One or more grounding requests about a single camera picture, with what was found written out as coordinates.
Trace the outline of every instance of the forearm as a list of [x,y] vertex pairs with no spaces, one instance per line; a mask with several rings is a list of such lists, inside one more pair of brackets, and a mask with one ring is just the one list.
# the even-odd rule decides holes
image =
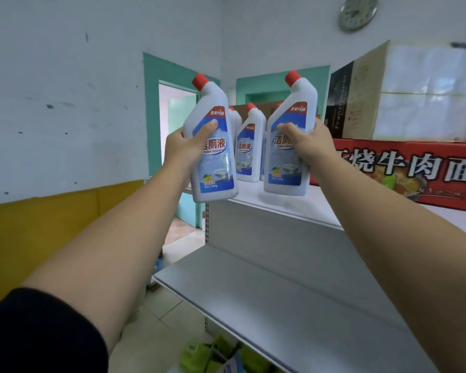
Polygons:
[[[430,357],[439,367],[461,371],[466,233],[334,152],[311,167],[356,250]],[[455,360],[463,361],[452,365]]]
[[109,351],[151,274],[186,170],[164,167],[39,267],[24,286],[69,303],[102,333]]

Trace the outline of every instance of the white plastic bottle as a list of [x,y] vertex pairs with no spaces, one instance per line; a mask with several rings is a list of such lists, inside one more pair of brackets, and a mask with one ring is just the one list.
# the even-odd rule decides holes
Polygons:
[[[281,106],[281,103],[277,104],[276,107],[274,108],[275,110]],[[266,131],[264,130],[263,133],[263,139],[262,139],[262,155],[261,155],[261,181],[264,180],[264,160],[266,157]]]
[[240,128],[242,127],[242,117],[232,106],[230,106],[229,112],[231,135],[233,136],[233,139],[236,139],[236,135],[238,135],[238,132],[240,132]]
[[183,136],[193,137],[212,119],[217,120],[217,130],[208,138],[204,155],[192,171],[193,201],[204,203],[231,199],[238,194],[235,171],[235,140],[231,134],[228,99],[226,94],[203,74],[192,81],[200,92],[200,101],[183,124]]
[[253,103],[247,104],[248,117],[236,136],[236,176],[241,181],[259,181],[262,137],[266,117]]
[[292,141],[280,134],[278,124],[292,122],[302,132],[314,129],[317,91],[306,79],[291,70],[285,77],[291,87],[288,98],[273,112],[267,123],[264,191],[304,196],[309,187],[309,168],[295,153]]

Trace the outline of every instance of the wall clock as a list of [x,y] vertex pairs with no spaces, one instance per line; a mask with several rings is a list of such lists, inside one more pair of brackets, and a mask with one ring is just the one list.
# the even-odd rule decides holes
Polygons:
[[338,24],[343,31],[356,31],[375,16],[378,0],[347,0],[340,9]]

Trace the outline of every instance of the shelf board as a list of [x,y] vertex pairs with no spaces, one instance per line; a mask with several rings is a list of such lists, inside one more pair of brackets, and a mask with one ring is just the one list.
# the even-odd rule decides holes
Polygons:
[[[230,201],[343,230],[320,187],[309,186],[306,196],[287,196],[264,192],[263,186],[263,181],[238,181],[239,194]],[[422,206],[466,232],[466,211]]]
[[209,245],[155,279],[286,372],[437,372],[408,330]]

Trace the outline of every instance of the bottle label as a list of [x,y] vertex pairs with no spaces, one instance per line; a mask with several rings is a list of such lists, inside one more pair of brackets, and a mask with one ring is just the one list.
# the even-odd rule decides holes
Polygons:
[[204,124],[213,119],[217,120],[217,130],[207,139],[204,154],[197,165],[201,193],[225,191],[235,187],[224,107],[214,106],[197,124],[192,134],[195,136]]
[[255,124],[250,123],[236,138],[236,173],[252,175],[252,152],[254,151]]
[[278,124],[292,122],[305,132],[307,102],[296,102],[271,126],[269,147],[268,182],[289,186],[300,186],[302,182],[302,160],[295,153],[290,138],[279,133]]
[[264,156],[266,155],[266,137],[262,140],[261,175],[264,175]]

